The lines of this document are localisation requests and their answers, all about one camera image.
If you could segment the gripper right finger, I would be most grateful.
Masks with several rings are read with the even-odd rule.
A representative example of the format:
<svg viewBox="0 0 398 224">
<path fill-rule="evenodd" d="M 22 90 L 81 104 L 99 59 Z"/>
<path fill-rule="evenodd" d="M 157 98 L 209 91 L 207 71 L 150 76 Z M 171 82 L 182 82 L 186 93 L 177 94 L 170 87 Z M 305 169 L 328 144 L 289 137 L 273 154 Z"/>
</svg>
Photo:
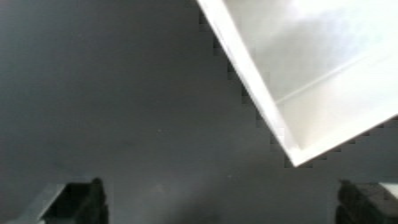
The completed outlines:
<svg viewBox="0 0 398 224">
<path fill-rule="evenodd" d="M 398 224 L 398 183 L 342 181 L 335 224 Z"/>
</svg>

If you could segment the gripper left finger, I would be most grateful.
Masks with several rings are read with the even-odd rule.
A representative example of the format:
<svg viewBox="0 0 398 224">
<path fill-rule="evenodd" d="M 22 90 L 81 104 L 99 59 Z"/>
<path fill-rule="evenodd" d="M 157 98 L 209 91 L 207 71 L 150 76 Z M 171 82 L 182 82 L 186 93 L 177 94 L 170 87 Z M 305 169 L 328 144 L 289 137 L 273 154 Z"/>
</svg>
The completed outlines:
<svg viewBox="0 0 398 224">
<path fill-rule="evenodd" d="M 109 224 L 104 181 L 68 183 L 42 216 L 45 224 Z"/>
</svg>

